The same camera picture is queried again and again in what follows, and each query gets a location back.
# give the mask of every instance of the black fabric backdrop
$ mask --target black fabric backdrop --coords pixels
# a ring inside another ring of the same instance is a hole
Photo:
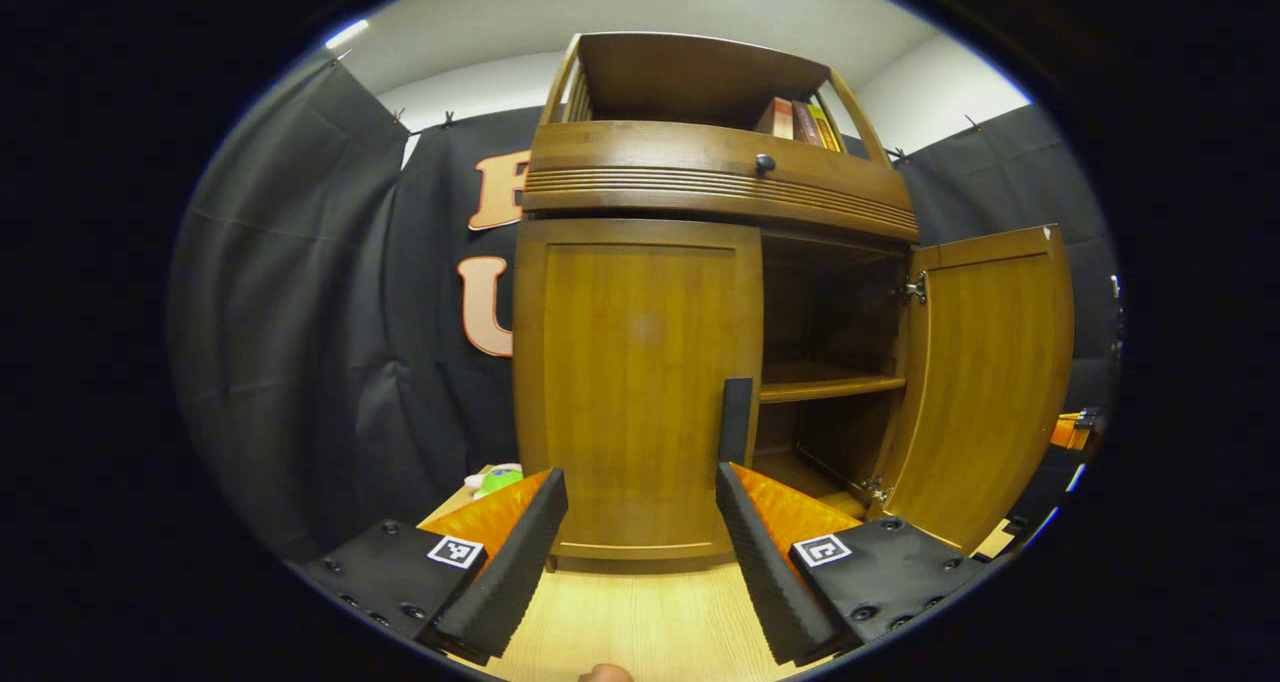
[[[467,340],[457,264],[506,258],[495,319],[509,330],[516,225],[467,220],[476,163],[527,150],[538,114],[422,131],[402,171],[408,132],[316,54],[210,163],[175,248],[170,358],[192,440],[276,554],[302,562],[376,519],[417,521],[480,464],[517,459],[511,360]],[[1004,114],[897,168],[924,244],[1060,223],[1076,305],[1066,409],[1105,404],[1115,262],[1044,114]]]

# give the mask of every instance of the ceiling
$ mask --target ceiling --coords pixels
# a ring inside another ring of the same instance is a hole
[[[396,0],[334,52],[372,93],[445,70],[561,52],[575,32],[708,35],[799,54],[859,86],[938,31],[887,0]]]

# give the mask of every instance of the door hinge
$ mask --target door hinge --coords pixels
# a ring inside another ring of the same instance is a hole
[[[911,303],[911,296],[918,296],[920,298],[920,305],[924,305],[924,269],[920,269],[919,275],[915,276],[915,284],[910,282],[902,282],[902,285],[893,287],[888,293],[890,296],[896,296],[902,301],[902,307]]]
[[[887,503],[888,496],[893,494],[893,488],[881,489],[881,482],[883,480],[884,476],[882,473],[878,473],[877,476],[868,477],[867,480],[863,480],[858,484],[859,488],[868,490],[872,494],[872,498],[874,498],[881,504],[881,508],[883,508],[884,503]]]

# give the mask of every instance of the orange letter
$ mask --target orange letter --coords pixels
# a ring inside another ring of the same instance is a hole
[[[467,257],[458,264],[462,331],[476,349],[494,357],[511,357],[511,331],[498,325],[498,276],[503,269],[507,261],[500,257]]]
[[[525,189],[527,166],[529,150],[499,154],[498,157],[485,157],[476,164],[476,170],[480,171],[480,209],[467,220],[467,228],[488,230],[490,226],[520,221],[524,209],[516,203],[516,191]]]

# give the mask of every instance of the cabinet shelf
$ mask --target cabinet shelf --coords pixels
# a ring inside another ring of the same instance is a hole
[[[772,363],[764,367],[763,376],[760,404],[864,395],[906,386],[905,377],[868,375],[827,363]]]

